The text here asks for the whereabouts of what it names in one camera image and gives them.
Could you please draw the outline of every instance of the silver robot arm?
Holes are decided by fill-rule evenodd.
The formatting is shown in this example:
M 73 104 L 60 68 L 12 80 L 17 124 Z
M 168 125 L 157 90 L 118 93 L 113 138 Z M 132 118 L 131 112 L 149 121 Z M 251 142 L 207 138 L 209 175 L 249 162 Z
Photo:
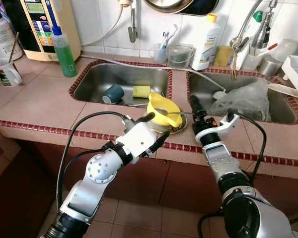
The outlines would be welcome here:
M 82 237 L 102 202 L 107 185 L 119 169 L 128 163 L 136 163 L 139 157 L 151 155 L 163 145 L 169 132 L 159 139 L 145 122 L 124 121 L 127 128 L 124 136 L 104 154 L 93 156 L 87 163 L 83 180 L 78 181 L 62 203 L 54 223 L 43 238 Z
M 229 113 L 218 126 L 213 118 L 204 119 L 207 114 L 197 97 L 191 96 L 190 104 L 196 141 L 203 145 L 204 155 L 222 194 L 225 229 L 229 237 L 291 238 L 291 226 L 285 214 L 253 187 L 240 169 L 239 161 L 220 140 L 219 135 L 226 134 L 239 116 Z

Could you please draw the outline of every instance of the sink basin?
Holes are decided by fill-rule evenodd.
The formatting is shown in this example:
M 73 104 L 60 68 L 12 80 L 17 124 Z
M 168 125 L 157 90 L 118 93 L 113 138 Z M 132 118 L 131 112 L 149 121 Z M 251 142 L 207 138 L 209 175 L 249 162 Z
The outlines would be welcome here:
M 215 82 L 219 83 L 224 88 L 226 88 L 227 89 L 226 92 L 254 83 L 258 79 L 262 80 L 262 78 L 253 77 L 253 76 L 239 76 L 237 80 L 233 81 L 231 79 L 230 74 L 219 74 L 219 73 L 203 73 L 203 74 L 210 77 Z M 189 75 L 189 83 L 190 83 L 190 95 L 196 95 L 202 102 L 206 111 L 208 111 L 212 103 L 215 101 L 212 98 L 212 95 L 216 91 L 219 91 L 219 88 L 196 74 Z M 271 115 L 271 122 L 290 124 L 297 120 L 297 116 L 294 110 L 292 109 L 292 107 L 290 106 L 290 104 L 288 103 L 287 99 L 284 97 L 283 94 L 269 89 L 268 100 L 270 103 L 269 113 Z
M 131 68 L 112 63 L 93 66 L 74 91 L 80 101 L 103 103 L 104 92 L 113 84 L 120 85 L 125 92 L 118 104 L 148 103 L 146 98 L 133 98 L 134 86 L 150 86 L 152 92 L 167 95 L 168 79 L 171 71 L 164 69 Z

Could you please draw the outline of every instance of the tiled countertop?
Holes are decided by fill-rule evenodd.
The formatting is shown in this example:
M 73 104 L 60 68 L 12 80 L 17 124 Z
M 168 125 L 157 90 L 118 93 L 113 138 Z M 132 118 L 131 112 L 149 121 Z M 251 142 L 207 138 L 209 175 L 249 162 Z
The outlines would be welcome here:
M 111 60 L 153 63 L 148 58 L 97 56 Z M 95 60 L 78 59 L 78 75 L 93 61 Z M 117 111 L 137 119 L 145 112 L 142 108 L 75 100 L 69 94 L 69 88 L 77 77 L 63 77 L 57 63 L 38 62 L 24 56 L 15 65 L 24 84 L 11 88 L 0 84 L 0 132 L 6 137 L 65 145 L 71 127 L 90 113 Z M 172 100 L 182 110 L 191 110 L 187 101 L 186 72 L 172 71 Z M 194 140 L 192 121 L 189 117 L 188 127 L 183 132 L 170 136 L 164 148 L 160 148 L 154 156 L 158 159 L 207 165 L 201 154 L 201 145 Z M 268 137 L 265 163 L 259 172 L 298 178 L 298 124 L 259 123 Z M 103 145 L 106 139 L 121 135 L 124 126 L 118 118 L 101 116 L 86 121 L 78 129 L 80 132 L 73 137 L 71 146 L 95 149 Z M 253 125 L 240 120 L 235 130 L 222 139 L 235 152 L 233 155 L 240 159 L 242 168 L 251 171 L 256 159 L 254 155 L 260 150 L 261 133 Z

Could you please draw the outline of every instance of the soap bottle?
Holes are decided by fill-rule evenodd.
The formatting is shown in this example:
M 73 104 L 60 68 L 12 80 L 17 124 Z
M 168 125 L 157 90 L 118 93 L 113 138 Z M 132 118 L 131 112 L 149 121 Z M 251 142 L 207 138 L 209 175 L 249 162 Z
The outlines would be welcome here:
M 61 32 L 59 26 L 53 26 L 52 30 L 54 50 L 60 62 L 63 75 L 65 77 L 74 77 L 77 75 L 77 70 L 67 35 Z
M 198 33 L 198 43 L 194 44 L 196 48 L 194 56 L 190 60 L 190 66 L 194 70 L 202 70 L 209 67 L 210 57 L 215 50 L 221 27 L 217 24 L 217 15 L 209 13 L 207 21 L 201 25 Z

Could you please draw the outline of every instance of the chrome faucet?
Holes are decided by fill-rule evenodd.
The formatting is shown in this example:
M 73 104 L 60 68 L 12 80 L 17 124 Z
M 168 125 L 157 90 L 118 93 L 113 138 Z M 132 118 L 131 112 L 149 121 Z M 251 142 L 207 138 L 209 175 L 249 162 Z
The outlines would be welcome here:
M 138 37 L 137 33 L 137 27 L 136 27 L 136 0 L 133 1 L 133 3 L 130 6 L 131 10 L 131 27 L 128 27 L 128 33 L 129 33 L 129 40 L 131 43 L 134 43 L 136 41 L 136 38 Z
M 262 0 L 257 0 L 255 2 L 255 4 L 253 5 L 252 9 L 249 11 L 239 33 L 238 36 L 234 37 L 229 45 L 232 46 L 232 48 L 234 49 L 235 52 L 239 52 L 241 50 L 241 48 L 243 48 L 243 35 L 245 33 L 245 29 L 246 26 L 248 25 L 253 13 L 256 11 L 257 7 L 259 6 L 259 4 L 262 2 Z M 268 38 L 269 37 L 269 30 L 270 30 L 270 21 L 272 19 L 272 9 L 275 8 L 277 5 L 277 0 L 272 0 L 269 3 L 269 7 L 270 7 L 270 11 L 266 13 L 265 15 L 265 19 L 262 22 L 262 25 L 259 29 L 259 31 L 257 32 L 257 34 L 255 35 L 254 39 L 253 39 L 253 43 L 252 46 L 257 47 L 257 48 L 264 48 L 267 46 L 267 42 L 268 42 Z

